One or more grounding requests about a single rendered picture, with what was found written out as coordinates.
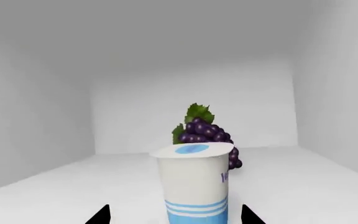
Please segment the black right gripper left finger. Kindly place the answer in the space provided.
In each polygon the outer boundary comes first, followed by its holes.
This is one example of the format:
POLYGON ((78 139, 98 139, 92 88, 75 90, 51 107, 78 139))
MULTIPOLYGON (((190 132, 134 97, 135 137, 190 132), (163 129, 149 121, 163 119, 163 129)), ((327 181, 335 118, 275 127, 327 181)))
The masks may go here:
POLYGON ((103 206, 85 224, 110 224, 110 208, 109 208, 109 205, 103 206))

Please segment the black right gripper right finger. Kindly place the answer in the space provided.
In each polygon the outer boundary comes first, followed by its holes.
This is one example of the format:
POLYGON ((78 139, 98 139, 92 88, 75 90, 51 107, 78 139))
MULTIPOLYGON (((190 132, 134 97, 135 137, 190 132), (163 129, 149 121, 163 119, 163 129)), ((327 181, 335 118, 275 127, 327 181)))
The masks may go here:
POLYGON ((242 205, 241 222, 242 224, 266 224, 245 204, 242 205))

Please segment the white and blue yogurt cup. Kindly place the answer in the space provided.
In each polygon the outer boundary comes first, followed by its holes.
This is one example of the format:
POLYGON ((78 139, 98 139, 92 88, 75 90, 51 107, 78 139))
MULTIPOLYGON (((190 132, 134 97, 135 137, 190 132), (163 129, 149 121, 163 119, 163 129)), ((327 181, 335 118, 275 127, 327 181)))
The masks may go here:
POLYGON ((169 224, 228 224, 229 153, 225 142, 184 143, 156 158, 169 224))

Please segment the purple grape bunch with leaves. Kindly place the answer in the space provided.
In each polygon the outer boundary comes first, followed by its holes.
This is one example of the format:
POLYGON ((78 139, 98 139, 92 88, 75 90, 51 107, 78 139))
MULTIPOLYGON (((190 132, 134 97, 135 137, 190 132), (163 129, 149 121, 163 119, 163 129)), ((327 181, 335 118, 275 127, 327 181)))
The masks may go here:
POLYGON ((174 145, 184 143, 225 142, 234 144, 231 135, 214 124, 215 115, 209 106, 193 103, 184 117, 184 123, 178 124, 172 131, 174 145))

